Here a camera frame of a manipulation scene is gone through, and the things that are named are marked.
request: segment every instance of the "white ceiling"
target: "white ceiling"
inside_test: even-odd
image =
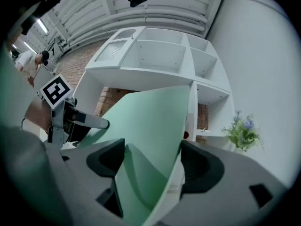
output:
[[[61,0],[41,21],[45,34],[35,23],[15,45],[28,50],[26,41],[36,52],[50,49],[57,38],[56,60],[67,51],[104,40],[124,27],[151,26],[179,30],[205,37],[221,0],[148,0],[131,8],[127,0]]]

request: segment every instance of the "ceiling light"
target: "ceiling light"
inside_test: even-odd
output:
[[[47,29],[46,26],[42,23],[42,21],[39,19],[37,22],[38,22],[38,24],[40,25],[40,27],[43,29],[43,31],[44,31],[45,33],[47,33],[47,32],[48,32],[48,29]]]
[[[37,53],[36,51],[34,51],[26,42],[24,42],[24,44],[34,53]]]

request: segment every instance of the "brick wall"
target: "brick wall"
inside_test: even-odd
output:
[[[91,44],[67,54],[58,61],[61,66],[57,73],[61,73],[75,89],[87,63],[103,44],[104,42]],[[95,115],[103,116],[124,95],[132,92],[134,91],[104,87],[95,109]],[[204,129],[205,127],[208,129],[208,108],[206,105],[198,104],[198,129]],[[197,136],[196,141],[204,144],[206,139]]]
[[[123,96],[133,92],[135,91],[127,90],[127,89],[115,89],[115,88],[104,87],[99,97],[99,101],[97,103],[95,115],[103,116]]]

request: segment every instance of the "black and white fiducial marker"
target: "black and white fiducial marker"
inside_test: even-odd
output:
[[[59,74],[40,89],[51,109],[56,108],[73,91],[71,85]]]

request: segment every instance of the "white shelf unit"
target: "white shelf unit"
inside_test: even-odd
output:
[[[215,49],[209,41],[190,34],[146,27],[121,29],[92,57],[86,72],[112,88],[144,91],[189,85],[188,140],[195,141],[198,135],[223,137],[221,129],[234,116],[230,84]],[[197,129],[198,103],[208,106],[209,131]]]
[[[195,96],[193,141],[196,139],[196,136],[224,137],[221,129],[228,127],[234,116],[234,105],[231,93],[197,81],[194,81],[193,84],[193,89],[195,90],[193,93]],[[206,105],[208,108],[209,128],[205,131],[197,129],[198,104]]]

